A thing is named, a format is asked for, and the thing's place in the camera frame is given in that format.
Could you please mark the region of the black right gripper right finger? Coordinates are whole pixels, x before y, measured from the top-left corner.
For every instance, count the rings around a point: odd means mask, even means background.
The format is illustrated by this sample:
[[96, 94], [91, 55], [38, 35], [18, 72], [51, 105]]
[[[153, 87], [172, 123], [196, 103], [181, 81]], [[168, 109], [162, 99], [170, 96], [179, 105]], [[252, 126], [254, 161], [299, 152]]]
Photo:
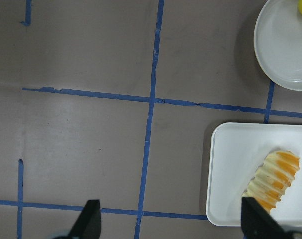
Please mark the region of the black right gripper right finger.
[[242, 197], [241, 229], [247, 239], [290, 238], [290, 234], [253, 197]]

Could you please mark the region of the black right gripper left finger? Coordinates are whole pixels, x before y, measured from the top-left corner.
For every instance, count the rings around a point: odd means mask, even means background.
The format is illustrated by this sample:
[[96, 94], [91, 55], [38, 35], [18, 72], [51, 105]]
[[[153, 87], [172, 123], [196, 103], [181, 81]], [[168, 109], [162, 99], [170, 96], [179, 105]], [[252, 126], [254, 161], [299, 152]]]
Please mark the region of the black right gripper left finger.
[[100, 200], [88, 200], [70, 230], [68, 239], [99, 239], [102, 231]]

